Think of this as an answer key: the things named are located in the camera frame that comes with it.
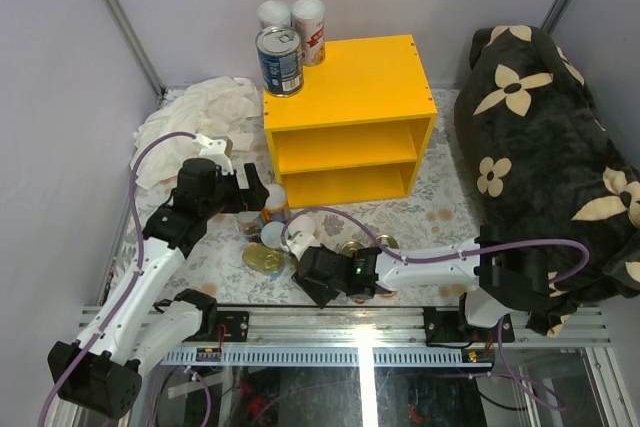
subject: black blanket with flowers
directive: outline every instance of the black blanket with flowers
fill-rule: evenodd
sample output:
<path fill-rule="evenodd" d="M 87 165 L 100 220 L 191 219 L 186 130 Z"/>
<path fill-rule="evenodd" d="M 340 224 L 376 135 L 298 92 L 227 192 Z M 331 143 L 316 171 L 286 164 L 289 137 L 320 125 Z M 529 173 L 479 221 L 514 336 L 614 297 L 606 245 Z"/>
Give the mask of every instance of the black blanket with flowers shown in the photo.
<path fill-rule="evenodd" d="M 514 237 L 585 244 L 589 264 L 552 285 L 529 327 L 557 335 L 584 302 L 640 293 L 640 175 L 598 120 L 582 75 L 551 37 L 527 26 L 476 32 L 472 73 L 455 106 L 456 135 L 486 220 Z M 545 249 L 549 276 L 581 254 Z"/>

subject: floral tablecloth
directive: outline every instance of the floral tablecloth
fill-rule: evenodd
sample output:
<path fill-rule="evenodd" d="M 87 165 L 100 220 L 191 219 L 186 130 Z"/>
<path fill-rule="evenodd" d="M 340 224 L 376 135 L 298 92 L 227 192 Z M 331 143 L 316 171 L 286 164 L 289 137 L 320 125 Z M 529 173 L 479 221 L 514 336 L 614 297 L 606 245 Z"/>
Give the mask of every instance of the floral tablecloth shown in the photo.
<path fill-rule="evenodd" d="M 170 91 L 165 104 L 183 92 Z M 476 198 L 475 179 L 469 177 L 453 127 L 453 104 L 458 92 L 434 90 L 433 94 L 438 107 L 438 119 L 411 196 L 338 206 L 364 221 L 375 233 L 393 236 L 401 248 L 426 248 L 458 242 L 477 235 L 480 225 L 481 212 Z M 234 165 L 254 162 L 262 182 L 265 185 L 274 183 L 262 119 L 247 122 L 245 131 L 255 132 L 256 137 L 250 152 L 232 154 Z M 168 198 L 174 186 L 175 178 L 147 191 L 138 189 L 136 203 L 143 225 L 149 215 Z M 327 247 L 339 250 L 349 240 L 370 245 L 364 234 L 348 221 L 334 214 L 311 215 L 316 221 L 316 234 Z M 291 280 L 292 271 L 272 279 L 244 265 L 241 253 L 246 245 L 233 215 L 217 215 L 209 221 L 207 234 L 164 287 L 160 298 L 173 298 L 184 288 L 191 287 L 215 296 L 220 303 L 313 304 Z M 130 220 L 115 260 L 111 285 L 121 278 L 135 251 L 136 237 L 133 221 Z M 391 298 L 370 300 L 367 305 L 455 305 L 464 290 L 462 285 L 411 287 Z M 333 304 L 355 305 L 344 295 Z"/>

